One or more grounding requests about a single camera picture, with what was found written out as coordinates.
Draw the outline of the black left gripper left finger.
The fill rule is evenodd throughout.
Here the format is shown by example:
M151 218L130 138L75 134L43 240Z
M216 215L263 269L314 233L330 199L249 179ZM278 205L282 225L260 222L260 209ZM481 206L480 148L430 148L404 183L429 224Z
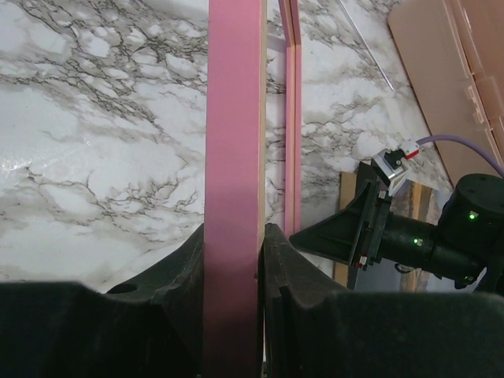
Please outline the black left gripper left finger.
M73 282L1 285L4 377L196 377L203 230L100 294Z

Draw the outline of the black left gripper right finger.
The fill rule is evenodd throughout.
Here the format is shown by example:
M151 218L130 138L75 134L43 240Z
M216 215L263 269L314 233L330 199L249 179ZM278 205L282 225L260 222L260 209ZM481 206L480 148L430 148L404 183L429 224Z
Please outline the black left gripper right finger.
M503 300L372 293L323 274L267 224L261 252L271 377L500 377Z

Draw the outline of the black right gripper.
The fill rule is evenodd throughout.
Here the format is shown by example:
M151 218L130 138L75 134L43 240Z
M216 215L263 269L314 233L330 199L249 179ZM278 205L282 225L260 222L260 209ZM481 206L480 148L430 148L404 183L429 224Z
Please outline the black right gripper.
M345 208L355 218L349 235L351 251L345 264L367 269L387 259L428 272L437 270L435 227L396 215L390 207L387 192L375 190L374 183L367 180ZM343 262L344 247L350 244L337 234L337 214L291 235L291 245L308 254Z

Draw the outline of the landscape photo print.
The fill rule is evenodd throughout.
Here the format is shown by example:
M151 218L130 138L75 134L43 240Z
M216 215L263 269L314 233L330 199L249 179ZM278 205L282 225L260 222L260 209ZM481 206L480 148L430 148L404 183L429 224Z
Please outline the landscape photo print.
M437 224L390 212L377 215L355 243L353 265L367 269L382 259L454 281L457 289L503 294L503 180L487 174L462 177Z

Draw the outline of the pink wooden picture frame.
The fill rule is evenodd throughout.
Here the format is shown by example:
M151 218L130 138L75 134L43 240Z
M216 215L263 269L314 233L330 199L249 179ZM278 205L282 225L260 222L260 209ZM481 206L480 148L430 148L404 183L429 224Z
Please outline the pink wooden picture frame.
M265 1L209 3L204 377L262 373L267 14Z

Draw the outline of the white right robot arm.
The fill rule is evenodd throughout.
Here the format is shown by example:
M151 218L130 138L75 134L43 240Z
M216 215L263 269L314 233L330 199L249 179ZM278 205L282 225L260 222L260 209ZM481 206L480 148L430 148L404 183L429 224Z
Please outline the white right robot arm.
M337 214L293 234L297 249L367 269L383 259L454 281L457 289L503 293L503 180L469 174L457 183L437 224L391 212L391 196L366 181Z

